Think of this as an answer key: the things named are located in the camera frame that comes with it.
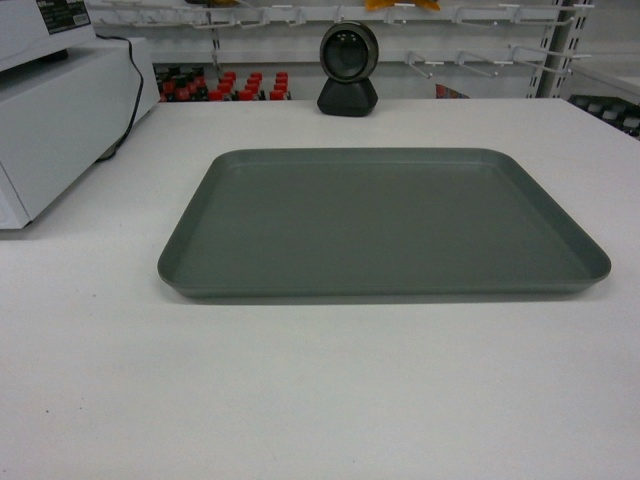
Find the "white shelf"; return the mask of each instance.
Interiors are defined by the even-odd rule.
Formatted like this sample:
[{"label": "white shelf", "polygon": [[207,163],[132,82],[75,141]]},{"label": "white shelf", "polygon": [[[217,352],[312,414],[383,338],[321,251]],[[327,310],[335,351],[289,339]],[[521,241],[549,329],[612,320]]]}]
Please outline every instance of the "white shelf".
[{"label": "white shelf", "polygon": [[338,22],[361,20],[402,24],[406,22],[451,22],[462,26],[490,27],[497,22],[522,26],[555,25],[560,10],[578,11],[588,6],[520,6],[496,4],[490,7],[449,6],[440,11],[397,4],[392,8],[367,11],[351,6],[293,6],[204,8],[192,6],[162,6],[129,1],[90,2],[87,6],[96,27],[129,26],[139,28],[224,28],[256,27],[275,22],[302,25],[306,22]]}]

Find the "white display rack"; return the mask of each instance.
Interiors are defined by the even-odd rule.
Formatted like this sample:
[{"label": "white display rack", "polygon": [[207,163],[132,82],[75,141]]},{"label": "white display rack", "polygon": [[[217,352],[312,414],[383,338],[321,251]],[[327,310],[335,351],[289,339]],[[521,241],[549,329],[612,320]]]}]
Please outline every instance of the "white display rack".
[{"label": "white display rack", "polygon": [[[405,72],[416,85],[440,76],[472,96],[498,92],[507,98],[540,96],[543,86],[543,96],[558,96],[570,72],[575,38],[593,8],[591,0],[459,0],[441,2],[439,11],[413,3],[369,11],[364,2],[255,4],[258,1],[237,0],[233,6],[214,8],[180,0],[86,3],[98,31],[146,37],[158,64],[211,63],[216,69],[317,66],[319,42],[328,26],[355,20],[375,31],[379,62],[409,66]],[[559,32],[568,32],[567,40],[558,41]],[[310,71],[322,75],[318,69]],[[509,80],[495,83],[505,77]],[[489,87],[485,81],[495,84]]]}]

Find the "countertop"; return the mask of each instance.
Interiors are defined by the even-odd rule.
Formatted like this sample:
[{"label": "countertop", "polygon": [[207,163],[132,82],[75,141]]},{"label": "countertop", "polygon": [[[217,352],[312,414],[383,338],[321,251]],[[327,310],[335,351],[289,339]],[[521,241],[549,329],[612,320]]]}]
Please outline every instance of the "countertop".
[{"label": "countertop", "polygon": [[[159,278],[214,158],[482,147],[607,252],[576,295],[211,305]],[[640,144],[561,100],[157,105],[0,232],[0,480],[631,479],[640,472]]]}]

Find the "power cord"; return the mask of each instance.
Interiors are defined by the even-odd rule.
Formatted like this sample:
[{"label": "power cord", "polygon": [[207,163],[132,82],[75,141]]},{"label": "power cord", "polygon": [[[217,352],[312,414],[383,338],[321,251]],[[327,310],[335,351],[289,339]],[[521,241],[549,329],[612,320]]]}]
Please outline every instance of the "power cord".
[{"label": "power cord", "polygon": [[127,137],[129,136],[129,133],[131,133],[131,129],[133,128],[133,123],[135,122],[136,115],[138,114],[140,97],[142,97],[142,88],[144,87],[144,77],[142,76],[140,69],[136,65],[136,62],[133,60],[133,44],[131,43],[131,40],[125,37],[105,36],[105,35],[96,35],[96,37],[101,38],[103,40],[120,40],[123,42],[127,42],[129,44],[129,60],[131,61],[131,65],[133,65],[133,68],[136,70],[136,72],[138,73],[138,76],[140,77],[140,85],[138,86],[136,102],[133,106],[133,114],[131,115],[131,120],[129,120],[129,125],[127,126],[127,129],[125,130],[124,134],[120,137],[120,139],[103,156],[101,156],[100,158],[98,158],[98,160],[96,160],[96,162],[104,162],[105,160],[111,160],[113,157],[116,156],[116,153],[118,153],[118,149],[127,139]]}]

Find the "plastic tray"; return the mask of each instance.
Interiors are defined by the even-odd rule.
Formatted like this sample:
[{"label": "plastic tray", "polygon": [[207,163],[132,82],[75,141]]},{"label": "plastic tray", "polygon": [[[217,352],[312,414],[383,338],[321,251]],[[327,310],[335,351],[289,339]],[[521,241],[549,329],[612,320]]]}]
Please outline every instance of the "plastic tray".
[{"label": "plastic tray", "polygon": [[483,149],[273,149],[218,157],[160,260],[188,297],[575,292],[598,245]]}]

